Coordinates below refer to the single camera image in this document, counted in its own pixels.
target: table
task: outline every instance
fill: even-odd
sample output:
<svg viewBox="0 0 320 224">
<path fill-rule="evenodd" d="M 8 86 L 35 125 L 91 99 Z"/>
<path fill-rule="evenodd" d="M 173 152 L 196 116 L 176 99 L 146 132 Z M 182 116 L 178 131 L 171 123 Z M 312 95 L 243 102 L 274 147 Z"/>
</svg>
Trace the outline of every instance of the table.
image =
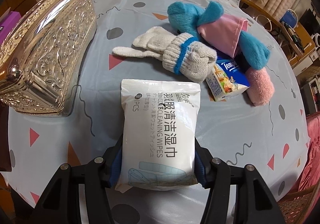
<svg viewBox="0 0 320 224">
<path fill-rule="evenodd" d="M 97 31 L 83 60 L 72 113 L 68 117 L 33 117 L 9 111 L 12 172 L 6 181 L 35 206 L 48 181 L 65 162 L 84 164 L 113 146 L 123 131 L 120 84 L 124 78 L 187 81 L 163 69 L 160 61 L 113 56 L 116 46 L 131 46 L 153 26 L 172 31 L 166 10 L 177 0 L 93 0 Z M 209 0 L 181 0 L 207 6 Z M 271 50 L 267 71 L 275 86 L 270 103 L 254 107 L 246 93 L 214 102 L 201 83 L 196 138 L 202 147 L 229 165 L 253 163 L 277 200 L 296 182 L 307 160 L 309 137 L 303 103 L 292 69 L 277 42 L 234 2 L 218 0 L 226 13 L 245 17 L 249 33 Z M 174 191 L 132 188 L 107 190 L 119 224 L 199 223 L 208 196 L 201 185 Z M 85 218 L 84 196 L 81 212 Z M 235 203 L 231 187 L 228 223 Z"/>
<path fill-rule="evenodd" d="M 298 23 L 298 26 L 295 28 L 296 33 L 298 34 L 298 36 L 300 37 L 301 41 L 302 41 L 302 45 L 305 47 L 307 46 L 308 43 L 311 43 L 311 46 L 307 47 L 305 50 L 305 53 L 303 53 L 298 46 L 293 42 L 291 36 L 289 35 L 288 31 L 285 29 L 285 27 L 276 19 L 274 19 L 269 13 L 267 13 L 264 9 L 263 9 L 263 5 L 258 2 L 258 0 L 241 0 L 243 3 L 249 5 L 250 7 L 254 8 L 255 10 L 257 10 L 260 14 L 262 14 L 263 16 L 265 16 L 266 18 L 268 18 L 269 20 L 271 20 L 274 25 L 276 25 L 278 28 L 281 29 L 281 33 L 284 37 L 284 40 L 286 40 L 290 46 L 290 48 L 294 51 L 294 53 L 296 53 L 296 55 L 300 58 L 305 56 L 306 52 L 310 52 L 310 49 L 314 49 L 315 44 L 313 42 L 313 40 L 311 39 L 311 37 L 308 35 L 308 33 L 306 32 L 306 30 L 303 28 L 303 26 Z"/>
<path fill-rule="evenodd" d="M 263 16 L 271 20 L 277 27 L 281 27 L 281 23 L 276 19 L 274 19 L 268 12 L 265 11 L 263 9 L 264 6 L 260 2 L 258 2 L 258 0 L 241 0 L 241 1 L 249 5 L 250 7 L 254 8 L 258 12 L 260 12 Z"/>
</svg>

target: ornate silver box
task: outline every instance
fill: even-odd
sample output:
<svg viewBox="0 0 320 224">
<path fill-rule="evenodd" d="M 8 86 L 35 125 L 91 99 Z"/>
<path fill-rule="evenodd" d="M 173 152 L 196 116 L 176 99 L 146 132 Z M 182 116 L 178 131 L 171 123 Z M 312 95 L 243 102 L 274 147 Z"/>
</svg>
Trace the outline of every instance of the ornate silver box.
<svg viewBox="0 0 320 224">
<path fill-rule="evenodd" d="M 16 111 L 66 116 L 96 31 L 92 0 L 41 0 L 0 48 L 0 100 Z"/>
</svg>

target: squiggly line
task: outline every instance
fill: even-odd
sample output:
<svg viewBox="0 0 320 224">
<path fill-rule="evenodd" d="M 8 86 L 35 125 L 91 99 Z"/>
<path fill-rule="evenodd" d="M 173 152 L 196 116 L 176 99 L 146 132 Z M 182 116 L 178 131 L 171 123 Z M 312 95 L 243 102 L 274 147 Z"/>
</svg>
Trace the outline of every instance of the squiggly line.
<svg viewBox="0 0 320 224">
<path fill-rule="evenodd" d="M 87 114 L 87 112 L 85 111 L 85 101 L 84 101 L 83 99 L 81 99 L 81 96 L 80 96 L 80 94 L 81 94 L 81 90 L 82 90 L 81 85 L 74 85 L 74 86 L 71 88 L 70 96 L 68 96 L 68 97 L 66 98 L 66 100 L 68 100 L 69 98 L 71 98 L 71 97 L 72 97 L 72 91 L 73 91 L 73 88 L 74 88 L 74 87 L 78 87 L 78 86 L 80 87 L 79 99 L 80 99 L 80 101 L 81 101 L 81 102 L 83 102 L 83 104 L 84 104 L 84 114 L 85 114 L 85 115 L 86 115 L 86 117 L 88 117 L 88 118 L 90 119 L 90 121 L 91 121 L 90 132 L 91 132 L 92 136 L 95 136 L 95 135 L 93 134 L 93 132 L 92 132 L 92 124 L 93 124 L 92 117 L 91 117 L 91 116 L 89 116 L 89 115 Z"/>
<path fill-rule="evenodd" d="M 249 146 L 248 144 L 244 143 L 244 144 L 243 144 L 243 152 L 242 152 L 242 153 L 237 152 L 237 153 L 235 154 L 236 163 L 233 163 L 233 162 L 230 161 L 230 160 L 227 160 L 226 163 L 231 163 L 233 166 L 237 165 L 237 163 L 238 163 L 237 155 L 241 155 L 241 156 L 244 155 L 244 146 L 245 146 L 245 145 L 246 145 L 248 148 L 250 148 L 250 147 L 252 146 L 252 142 L 250 143 L 250 146 Z"/>
<path fill-rule="evenodd" d="M 284 87 L 287 88 L 287 87 L 285 86 L 284 82 L 281 80 L 281 78 L 280 78 L 272 69 L 270 69 L 267 65 L 266 65 L 266 67 L 267 67 L 269 70 L 271 70 L 271 71 L 280 79 L 280 81 L 282 82 L 282 84 L 284 85 Z"/>
<path fill-rule="evenodd" d="M 108 11 L 111 11 L 113 8 L 116 8 L 118 11 L 121 10 L 121 9 L 118 9 L 116 6 L 113 6 L 110 10 L 107 10 L 106 13 L 107 13 Z"/>
<path fill-rule="evenodd" d="M 269 101 L 269 112 L 270 112 L 270 121 L 271 121 L 271 123 L 272 123 L 271 134 L 272 134 L 272 136 L 273 136 L 273 122 L 272 122 L 272 119 L 271 119 L 270 101 Z"/>
<path fill-rule="evenodd" d="M 87 112 L 85 111 L 85 101 L 84 101 L 83 99 L 81 99 L 81 90 L 82 90 L 82 87 L 81 87 L 81 85 L 77 85 L 77 86 L 79 86 L 79 87 L 80 87 L 79 99 L 80 99 L 80 101 L 81 101 L 81 102 L 83 102 L 83 105 L 84 105 L 84 114 L 85 114 L 85 115 L 86 115 L 86 117 L 88 117 L 88 118 L 90 119 L 90 121 L 91 121 L 91 125 L 90 125 L 90 132 L 91 132 L 92 136 L 93 136 L 93 137 L 95 137 L 95 135 L 94 135 L 94 134 L 93 134 L 93 132 L 92 132 L 92 124 L 93 124 L 92 117 L 91 117 L 91 116 L 89 116 L 89 115 L 87 114 Z"/>
</svg>

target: tissue pack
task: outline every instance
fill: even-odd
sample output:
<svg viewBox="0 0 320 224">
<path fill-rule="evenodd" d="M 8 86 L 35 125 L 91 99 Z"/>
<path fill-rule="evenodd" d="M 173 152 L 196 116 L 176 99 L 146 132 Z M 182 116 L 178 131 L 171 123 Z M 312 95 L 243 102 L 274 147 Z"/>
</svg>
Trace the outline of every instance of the tissue pack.
<svg viewBox="0 0 320 224">
<path fill-rule="evenodd" d="M 217 61 L 205 79 L 215 101 L 236 96 L 247 90 L 250 85 L 236 61 L 217 51 Z"/>
</svg>

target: white knit glove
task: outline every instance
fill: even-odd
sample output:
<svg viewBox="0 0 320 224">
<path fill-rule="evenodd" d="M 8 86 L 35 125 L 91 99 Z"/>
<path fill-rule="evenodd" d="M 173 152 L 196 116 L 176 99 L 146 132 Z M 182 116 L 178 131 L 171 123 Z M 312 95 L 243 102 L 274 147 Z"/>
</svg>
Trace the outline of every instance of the white knit glove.
<svg viewBox="0 0 320 224">
<path fill-rule="evenodd" d="M 205 80 L 217 60 L 216 51 L 191 34 L 175 36 L 162 27 L 149 29 L 138 36 L 133 45 L 143 49 L 115 47 L 113 53 L 125 57 L 154 57 L 162 60 L 165 69 L 175 74 L 182 73 L 196 83 Z"/>
</svg>

